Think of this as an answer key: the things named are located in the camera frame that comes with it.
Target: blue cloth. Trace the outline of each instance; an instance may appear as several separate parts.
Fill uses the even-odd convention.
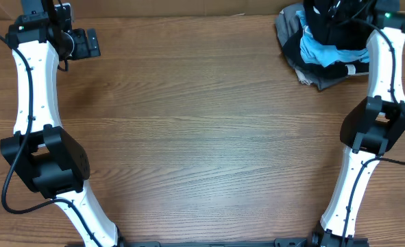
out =
[[[301,57],[305,63],[321,64],[327,67],[335,62],[369,62],[369,54],[367,49],[358,51],[338,50],[335,45],[322,45],[313,38],[309,26],[306,21],[304,11],[297,11],[299,22],[303,27],[303,37],[301,39]]]

